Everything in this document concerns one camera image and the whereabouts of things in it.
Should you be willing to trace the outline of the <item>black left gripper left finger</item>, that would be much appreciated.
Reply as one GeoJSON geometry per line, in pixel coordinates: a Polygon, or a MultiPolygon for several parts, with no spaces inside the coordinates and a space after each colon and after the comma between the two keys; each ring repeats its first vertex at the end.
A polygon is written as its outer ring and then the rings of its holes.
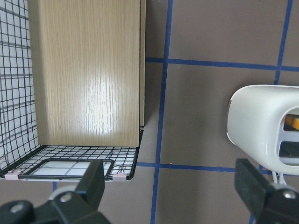
{"type": "Polygon", "coordinates": [[[2,224],[108,224],[98,211],[105,190],[102,160],[93,160],[74,190],[56,191],[46,203],[10,201],[0,207],[2,224]]]}

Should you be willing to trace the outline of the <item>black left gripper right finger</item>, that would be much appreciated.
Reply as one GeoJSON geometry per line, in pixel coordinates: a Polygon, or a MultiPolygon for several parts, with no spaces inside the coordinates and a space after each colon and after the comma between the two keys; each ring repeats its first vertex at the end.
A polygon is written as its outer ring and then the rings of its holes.
{"type": "Polygon", "coordinates": [[[236,160],[235,190],[257,224],[299,222],[299,192],[269,182],[248,159],[236,160]]]}

